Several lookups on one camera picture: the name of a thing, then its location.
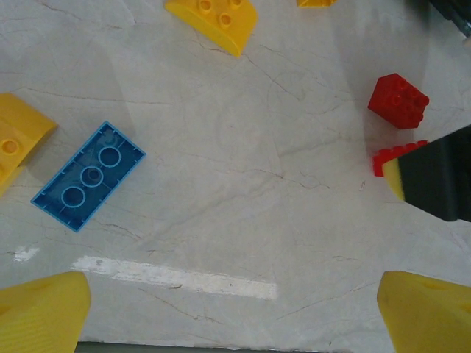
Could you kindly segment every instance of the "white mark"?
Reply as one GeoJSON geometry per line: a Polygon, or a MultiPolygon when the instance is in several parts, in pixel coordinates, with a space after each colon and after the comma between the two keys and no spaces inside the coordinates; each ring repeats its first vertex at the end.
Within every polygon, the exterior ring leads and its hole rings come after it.
{"type": "Polygon", "coordinates": [[[39,252],[39,248],[31,248],[26,250],[24,246],[20,246],[15,251],[15,257],[13,258],[14,261],[19,263],[25,263],[26,261],[30,260],[33,256],[35,256],[39,252]]]}
{"type": "Polygon", "coordinates": [[[256,282],[240,277],[230,277],[225,274],[181,271],[170,267],[152,265],[151,263],[84,256],[73,263],[71,269],[102,274],[121,281],[179,287],[195,290],[196,292],[251,296],[270,300],[275,300],[278,297],[275,283],[256,282]]]}

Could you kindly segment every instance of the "blue lego brick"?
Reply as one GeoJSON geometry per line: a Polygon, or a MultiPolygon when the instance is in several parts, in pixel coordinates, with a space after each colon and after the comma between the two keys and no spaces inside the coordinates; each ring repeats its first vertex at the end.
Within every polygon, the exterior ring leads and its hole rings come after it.
{"type": "Polygon", "coordinates": [[[145,155],[106,121],[31,203],[78,232],[145,155]]]}

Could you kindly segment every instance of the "lego brick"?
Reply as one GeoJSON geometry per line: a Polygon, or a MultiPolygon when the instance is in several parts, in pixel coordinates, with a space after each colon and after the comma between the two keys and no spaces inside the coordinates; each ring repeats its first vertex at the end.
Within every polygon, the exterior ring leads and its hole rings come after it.
{"type": "Polygon", "coordinates": [[[298,7],[329,7],[337,0],[297,0],[298,7]]]}
{"type": "Polygon", "coordinates": [[[377,177],[384,177],[383,175],[383,164],[393,160],[394,158],[398,158],[406,153],[409,153],[419,147],[425,146],[428,141],[422,140],[418,141],[417,143],[408,143],[405,146],[395,146],[392,149],[381,149],[378,153],[373,157],[373,172],[377,177]]]}
{"type": "Polygon", "coordinates": [[[0,93],[0,196],[57,125],[11,93],[0,93]]]}
{"type": "Polygon", "coordinates": [[[106,121],[31,202],[78,232],[145,155],[106,121]]]}
{"type": "Polygon", "coordinates": [[[368,108],[398,129],[415,129],[430,99],[398,74],[380,77],[368,108]]]}
{"type": "Polygon", "coordinates": [[[168,0],[165,8],[235,57],[257,23],[249,0],[168,0]]]}

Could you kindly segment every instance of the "lego stud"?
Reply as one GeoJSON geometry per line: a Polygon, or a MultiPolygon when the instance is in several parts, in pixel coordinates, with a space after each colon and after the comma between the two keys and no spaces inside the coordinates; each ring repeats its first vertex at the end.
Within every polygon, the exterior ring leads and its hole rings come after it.
{"type": "Polygon", "coordinates": [[[17,154],[20,150],[20,145],[18,144],[17,140],[3,140],[1,142],[1,151],[8,155],[17,154]]]}
{"type": "Polygon", "coordinates": [[[96,188],[103,182],[103,172],[97,167],[86,167],[80,172],[80,182],[89,188],[96,188]]]}
{"type": "Polygon", "coordinates": [[[219,25],[222,28],[228,28],[232,22],[232,19],[230,18],[229,14],[227,13],[222,13],[219,15],[219,25]]]}
{"type": "Polygon", "coordinates": [[[98,152],[98,161],[104,167],[116,167],[121,162],[121,152],[115,147],[103,147],[98,152]]]}
{"type": "Polygon", "coordinates": [[[77,186],[69,186],[60,195],[60,201],[69,208],[82,206],[85,199],[85,192],[77,186]]]}
{"type": "Polygon", "coordinates": [[[400,103],[402,102],[403,100],[400,98],[400,95],[398,94],[394,94],[393,97],[391,97],[391,104],[394,106],[394,107],[399,107],[400,106],[400,103]]]}
{"type": "Polygon", "coordinates": [[[229,0],[229,5],[233,9],[238,9],[242,4],[242,0],[229,0]]]}
{"type": "Polygon", "coordinates": [[[199,0],[198,8],[201,13],[206,15],[211,11],[211,7],[212,4],[210,0],[199,0]]]}

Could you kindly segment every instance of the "tabletop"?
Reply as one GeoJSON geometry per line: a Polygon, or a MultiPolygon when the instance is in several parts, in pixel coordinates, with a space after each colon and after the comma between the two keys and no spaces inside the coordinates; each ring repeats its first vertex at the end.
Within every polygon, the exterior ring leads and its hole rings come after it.
{"type": "Polygon", "coordinates": [[[234,58],[161,0],[0,0],[0,91],[59,125],[0,200],[2,287],[84,271],[82,340],[378,353],[384,271],[471,285],[470,225],[370,162],[471,123],[461,33],[423,1],[252,3],[234,58]],[[414,131],[367,109],[394,72],[431,99],[414,131]],[[103,121],[147,156],[74,233],[30,200],[103,121]]]}

